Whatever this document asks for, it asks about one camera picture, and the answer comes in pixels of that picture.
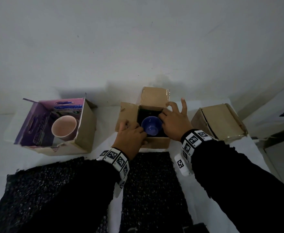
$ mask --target white table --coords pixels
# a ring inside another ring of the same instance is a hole
[[[230,103],[230,101],[228,99],[188,101],[188,117],[191,119],[199,107],[221,103]],[[179,108],[181,108],[181,102],[177,102],[177,104]],[[93,151],[88,155],[84,155],[87,159],[95,159],[103,150],[108,149],[113,144],[117,135],[114,132],[114,129],[119,109],[119,106],[110,106],[94,110],[94,113],[98,118],[97,131]],[[14,135],[19,131],[20,122],[23,120],[21,117],[22,116],[19,115],[0,115],[0,199],[5,191],[7,174],[14,174],[17,169],[28,169],[38,165],[49,164],[56,161],[66,161],[81,156],[50,157],[43,154],[37,154],[34,151],[3,141],[3,135],[7,127],[9,127],[9,129],[5,133],[5,140],[13,140],[15,138]],[[253,163],[257,164],[264,170],[269,171],[261,153],[250,137],[243,137],[241,140],[231,143],[231,146],[236,147],[238,152],[244,153]],[[196,181],[194,175],[188,177],[182,176],[174,160],[174,156],[177,155],[180,150],[181,144],[175,141],[171,141],[170,147],[167,149],[167,151],[170,152],[177,177],[180,181],[188,204],[189,213],[191,214],[194,223],[205,223],[210,233],[238,232],[233,223],[221,211],[218,204],[207,196],[205,190]],[[141,149],[140,151],[152,152],[154,150]],[[122,193],[118,198],[114,198],[109,205],[108,227],[110,233],[118,233],[121,221],[121,204]]]

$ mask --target open cardboard box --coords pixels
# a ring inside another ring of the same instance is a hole
[[[90,153],[97,118],[90,108],[97,106],[84,98],[31,101],[33,103],[14,144],[48,156]],[[71,115],[79,120],[76,136],[71,141],[55,138],[51,132],[54,121]]]
[[[191,124],[226,144],[248,134],[247,128],[229,104],[199,108]]]
[[[141,122],[148,116],[158,116],[166,108],[169,101],[170,92],[164,88],[144,87],[140,96],[139,104],[121,102],[118,121],[115,131],[118,132],[119,124],[122,120],[127,119],[129,122]],[[167,149],[170,144],[170,138],[163,132],[163,129],[156,135],[146,138],[148,142],[142,148],[149,149]]]

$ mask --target blue ceramic bowl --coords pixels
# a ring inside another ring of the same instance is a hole
[[[150,116],[142,121],[141,127],[148,135],[156,136],[161,130],[162,121],[155,116]]]

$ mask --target person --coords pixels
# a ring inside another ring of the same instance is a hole
[[[183,142],[195,131],[182,111],[168,102],[159,118],[168,137]],[[123,121],[112,147],[134,159],[146,138],[138,123]],[[223,141],[202,142],[191,159],[195,178],[234,223],[239,232],[284,231],[284,184],[253,164],[244,154]],[[20,232],[95,232],[113,199],[119,172],[105,161],[86,160],[72,181],[46,204]]]

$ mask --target black long-sleeved shirt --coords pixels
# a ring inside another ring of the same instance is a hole
[[[206,141],[195,149],[192,167],[239,232],[284,232],[284,184],[244,154],[223,141]],[[111,164],[86,160],[78,175],[20,232],[94,232],[118,180]]]

